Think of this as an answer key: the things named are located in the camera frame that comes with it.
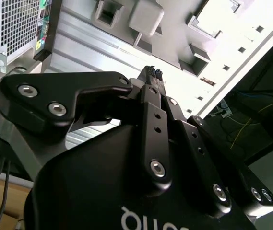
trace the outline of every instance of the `ventilation hole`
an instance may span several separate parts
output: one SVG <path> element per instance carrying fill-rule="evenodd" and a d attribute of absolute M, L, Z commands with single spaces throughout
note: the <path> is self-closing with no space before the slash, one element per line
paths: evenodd
<path fill-rule="evenodd" d="M 228 71 L 228 70 L 230 69 L 230 67 L 229 67 L 229 66 L 224 65 L 223 69 L 224 69 L 224 70 L 226 70 L 226 71 Z"/>
<path fill-rule="evenodd" d="M 154 129 L 155 129 L 155 131 L 157 132 L 157 133 L 161 133 L 162 132 L 162 130 L 159 128 L 159 127 L 154 127 Z"/>
<path fill-rule="evenodd" d="M 161 119 L 161 116 L 159 114 L 154 114 L 157 119 Z"/>
<path fill-rule="evenodd" d="M 203 151 L 202 148 L 198 147 L 197 150 L 198 150 L 198 152 L 199 152 L 200 154 L 204 155 L 204 151 Z"/>
<path fill-rule="evenodd" d="M 8 55 L 35 37 L 39 3 L 40 0 L 2 0 L 1 40 L 4 40 L 4 45 L 7 44 Z"/>
<path fill-rule="evenodd" d="M 244 52 L 245 52 L 245 50 L 246 50 L 246 49 L 245 49 L 245 48 L 243 48 L 243 47 L 241 47 L 240 49 L 238 49 L 238 51 L 239 51 L 239 52 L 241 52 L 241 53 L 244 53 Z"/>
<path fill-rule="evenodd" d="M 264 30 L 264 28 L 262 26 L 260 26 L 260 25 L 256 29 L 256 31 L 259 32 L 259 33 L 261 33 L 263 30 Z"/>

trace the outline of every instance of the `power supply unit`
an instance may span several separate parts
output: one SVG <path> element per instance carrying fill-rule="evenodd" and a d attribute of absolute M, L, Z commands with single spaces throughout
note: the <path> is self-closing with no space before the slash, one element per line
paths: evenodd
<path fill-rule="evenodd" d="M 48 68 L 62 0 L 0 0 L 0 80 Z"/>

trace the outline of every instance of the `black metal bracket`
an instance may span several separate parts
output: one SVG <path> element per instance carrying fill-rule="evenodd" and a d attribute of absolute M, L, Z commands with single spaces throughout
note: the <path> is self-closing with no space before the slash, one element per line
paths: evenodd
<path fill-rule="evenodd" d="M 160 71 L 144 71 L 149 79 L 141 88 L 115 72 L 2 80 L 0 154 L 20 162 L 35 181 L 28 207 L 35 212 L 28 221 L 37 229 L 77 223 L 120 229 L 117 216 L 129 207 L 144 221 L 147 216 L 162 220 L 162 226 L 154 223 L 159 229 L 174 228 L 169 221 L 186 229 L 190 221 L 195 229 L 209 224 L 216 230 L 233 225 L 253 230 L 246 215 L 272 211 L 271 192 L 248 169 L 218 154 L 201 118 L 187 122 L 178 103 L 166 96 Z M 68 132 L 112 118 L 121 120 L 119 127 L 66 150 Z M 250 186 L 265 190 L 272 201 L 262 195 L 255 201 Z M 65 211 L 46 218 L 59 206 Z M 75 210 L 77 220 L 65 216 Z M 174 212 L 170 220 L 169 212 Z M 104 221 L 97 221 L 97 214 Z M 150 226 L 137 224 L 137 229 Z"/>
<path fill-rule="evenodd" d="M 249 216 L 262 216 L 273 211 L 273 194 L 256 175 L 235 156 L 231 155 L 198 116 L 188 121 L 195 125 L 203 137 L 231 196 Z"/>

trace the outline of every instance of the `mounting hole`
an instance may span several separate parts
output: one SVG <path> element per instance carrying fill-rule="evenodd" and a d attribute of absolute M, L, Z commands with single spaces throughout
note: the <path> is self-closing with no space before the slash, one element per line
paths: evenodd
<path fill-rule="evenodd" d="M 0 60 L 0 67 L 4 67 L 4 61 Z"/>
<path fill-rule="evenodd" d="M 159 114 L 154 114 L 157 119 L 161 119 L 161 116 Z"/>
<path fill-rule="evenodd" d="M 154 88 L 152 88 L 152 87 L 149 87 L 149 90 L 150 90 L 151 92 L 153 92 L 153 93 L 157 93 L 157 91 L 156 91 Z"/>
<path fill-rule="evenodd" d="M 119 78 L 119 81 L 122 83 L 122 84 L 125 84 L 127 85 L 128 84 L 128 81 L 124 78 Z"/>
<path fill-rule="evenodd" d="M 241 52 L 241 53 L 244 53 L 244 52 L 245 52 L 245 50 L 246 50 L 246 49 L 245 49 L 245 48 L 243 48 L 243 47 L 241 47 L 240 49 L 238 49 L 238 51 L 239 51 L 239 52 Z"/>
<path fill-rule="evenodd" d="M 264 30 L 264 28 L 262 26 L 260 26 L 260 25 L 256 29 L 256 31 L 259 32 L 259 33 L 261 33 L 263 30 Z"/>
<path fill-rule="evenodd" d="M 197 150 L 198 150 L 198 152 L 199 152 L 200 154 L 204 155 L 204 151 L 203 151 L 202 148 L 198 147 Z"/>
<path fill-rule="evenodd" d="M 159 127 L 155 126 L 154 129 L 157 133 L 162 133 L 162 130 Z"/>
<path fill-rule="evenodd" d="M 224 69 L 224 70 L 226 70 L 226 71 L 228 71 L 228 70 L 230 69 L 230 67 L 229 67 L 229 66 L 224 65 L 223 69 Z"/>

